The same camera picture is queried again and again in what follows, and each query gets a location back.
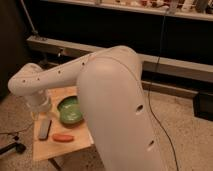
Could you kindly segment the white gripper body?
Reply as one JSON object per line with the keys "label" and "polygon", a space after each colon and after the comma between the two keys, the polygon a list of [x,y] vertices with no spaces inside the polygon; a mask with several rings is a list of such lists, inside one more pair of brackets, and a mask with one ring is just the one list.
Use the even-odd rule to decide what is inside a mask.
{"label": "white gripper body", "polygon": [[41,113],[49,112],[52,108],[51,99],[48,96],[27,98],[26,105],[33,118],[37,118]]}

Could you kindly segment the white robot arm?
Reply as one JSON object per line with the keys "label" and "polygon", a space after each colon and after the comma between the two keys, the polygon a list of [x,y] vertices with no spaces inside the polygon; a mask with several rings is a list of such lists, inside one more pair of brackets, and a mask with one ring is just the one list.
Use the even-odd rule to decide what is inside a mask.
{"label": "white robot arm", "polygon": [[48,89],[77,88],[80,111],[106,171],[167,171],[141,84],[142,61],[127,46],[99,50],[43,70],[24,65],[8,81],[32,111],[45,111]]}

